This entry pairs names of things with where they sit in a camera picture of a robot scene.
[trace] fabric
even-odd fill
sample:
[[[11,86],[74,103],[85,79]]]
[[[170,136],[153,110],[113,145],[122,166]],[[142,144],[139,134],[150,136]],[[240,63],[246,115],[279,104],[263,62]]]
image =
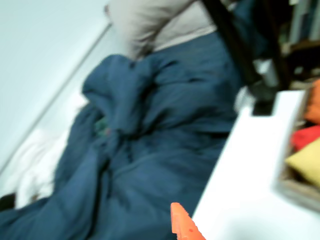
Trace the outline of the fabric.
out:
[[[320,138],[286,159],[286,163],[320,188]]]
[[[28,157],[33,163],[23,173],[17,186],[15,208],[23,208],[32,202],[51,196],[54,176],[59,159],[67,145],[69,131],[59,137],[42,135],[28,145]]]
[[[133,59],[216,30],[199,0],[112,0],[107,9]]]
[[[246,16],[249,9],[236,10]],[[250,19],[242,23],[257,55],[264,42]],[[84,83],[90,103],[74,121],[52,196],[0,213],[0,239],[176,239],[170,204],[193,214],[237,117],[242,86],[217,32],[140,62],[107,57]],[[97,137],[102,118],[110,131]]]
[[[291,144],[296,151],[300,151],[308,144],[320,137],[320,126],[311,126],[296,131],[291,137]]]
[[[304,118],[320,125],[320,79],[313,83],[311,97]]]
[[[16,193],[16,208],[22,208],[34,200],[48,197],[54,186],[54,172],[66,146],[70,127],[81,108],[88,101],[74,92],[65,104],[65,132],[52,128],[36,127],[14,153],[5,171],[0,174],[0,197]]]

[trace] white wall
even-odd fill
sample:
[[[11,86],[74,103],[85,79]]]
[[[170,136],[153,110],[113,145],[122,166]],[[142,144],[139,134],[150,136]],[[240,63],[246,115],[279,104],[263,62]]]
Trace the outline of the white wall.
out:
[[[0,1],[0,174],[106,28],[107,1]]]

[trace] pillow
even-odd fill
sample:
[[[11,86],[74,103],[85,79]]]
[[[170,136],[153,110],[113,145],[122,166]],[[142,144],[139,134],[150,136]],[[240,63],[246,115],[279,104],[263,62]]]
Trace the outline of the pillow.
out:
[[[316,187],[320,188],[320,138],[286,159],[286,163],[297,170]]]
[[[108,14],[137,59],[150,51],[158,31],[195,0],[111,0]]]
[[[216,30],[200,0],[111,0],[105,11],[132,59]]]

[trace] beige pillow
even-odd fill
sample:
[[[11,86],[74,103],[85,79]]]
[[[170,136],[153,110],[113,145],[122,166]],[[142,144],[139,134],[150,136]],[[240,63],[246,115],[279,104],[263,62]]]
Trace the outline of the beige pillow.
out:
[[[137,59],[151,50],[157,32],[194,0],[111,0],[109,17]]]
[[[133,59],[216,29],[200,0],[111,0],[106,12]]]

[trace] white table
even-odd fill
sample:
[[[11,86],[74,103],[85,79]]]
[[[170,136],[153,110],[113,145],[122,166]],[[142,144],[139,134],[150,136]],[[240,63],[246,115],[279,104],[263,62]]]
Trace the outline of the white table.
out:
[[[303,91],[277,95],[273,116],[244,106],[207,183],[193,220],[206,240],[319,240],[320,214],[277,193]]]

